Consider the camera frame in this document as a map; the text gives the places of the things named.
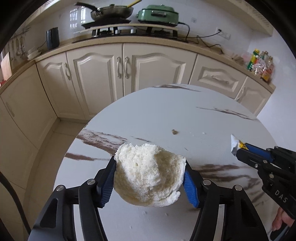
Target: frying pan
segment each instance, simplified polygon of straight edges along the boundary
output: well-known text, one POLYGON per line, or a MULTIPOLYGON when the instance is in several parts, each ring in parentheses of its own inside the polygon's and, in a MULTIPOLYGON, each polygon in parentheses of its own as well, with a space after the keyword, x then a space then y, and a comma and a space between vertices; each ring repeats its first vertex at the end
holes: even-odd
POLYGON ((131 6, 141 2, 142 0, 137 0, 133 2, 132 4, 128 6, 120 6, 120 5, 114 5, 110 4, 110 6, 107 7, 95 7, 93 5, 77 2, 75 3, 76 6, 83 6, 86 8, 91 9, 91 18, 94 21, 103 19, 103 18, 128 18, 133 13, 133 8, 131 6))

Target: white marble table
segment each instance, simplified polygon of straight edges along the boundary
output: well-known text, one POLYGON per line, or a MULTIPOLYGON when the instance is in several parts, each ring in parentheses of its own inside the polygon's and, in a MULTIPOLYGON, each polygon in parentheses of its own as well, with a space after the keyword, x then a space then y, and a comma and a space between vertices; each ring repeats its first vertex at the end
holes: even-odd
MULTIPOLYGON (((215 91, 190 85, 140 90, 102 110, 79 133, 62 161, 55 186, 70 188, 93 178, 124 142, 153 143, 185 156, 193 169, 220 186, 244 187, 269 231, 277 205, 261 190, 256 170, 231 154, 231 134, 264 149, 276 145, 253 114, 215 91)), ((99 212, 110 241, 188 241, 198 215, 183 188, 176 203, 162 208, 130 205, 113 191, 99 212)), ((80 241, 78 207, 74 214, 80 241)), ((219 217, 217 230, 223 222, 221 213, 219 217)))

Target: hand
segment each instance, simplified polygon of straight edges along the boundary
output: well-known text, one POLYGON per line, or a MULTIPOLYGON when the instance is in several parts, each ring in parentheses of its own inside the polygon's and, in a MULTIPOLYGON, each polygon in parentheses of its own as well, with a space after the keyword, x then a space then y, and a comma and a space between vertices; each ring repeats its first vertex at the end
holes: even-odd
POLYGON ((281 207, 279 207, 276 217, 272 222, 272 231, 280 229, 283 222, 291 227, 294 223, 294 219, 291 219, 288 214, 281 207))

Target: wall outlet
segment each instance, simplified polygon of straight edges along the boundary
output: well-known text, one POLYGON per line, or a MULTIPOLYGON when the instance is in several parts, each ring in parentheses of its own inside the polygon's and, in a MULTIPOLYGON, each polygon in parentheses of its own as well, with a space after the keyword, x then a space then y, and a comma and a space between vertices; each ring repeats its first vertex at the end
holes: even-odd
POLYGON ((224 32, 222 29, 217 28, 217 29, 216 29, 216 33, 219 32, 220 30, 221 30, 221 32, 218 33, 217 35, 219 35, 219 36, 221 36, 222 38, 225 38, 225 39, 227 39, 227 40, 230 40, 230 36, 231 36, 231 34, 229 34, 229 33, 227 33, 227 32, 224 32))

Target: black cup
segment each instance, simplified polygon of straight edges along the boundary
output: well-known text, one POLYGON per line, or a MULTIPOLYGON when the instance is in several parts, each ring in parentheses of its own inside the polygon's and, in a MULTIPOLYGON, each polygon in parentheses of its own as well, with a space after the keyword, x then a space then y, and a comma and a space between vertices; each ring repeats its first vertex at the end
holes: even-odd
POLYGON ((59 30, 57 27, 46 32, 46 45, 48 50, 59 46, 59 30))

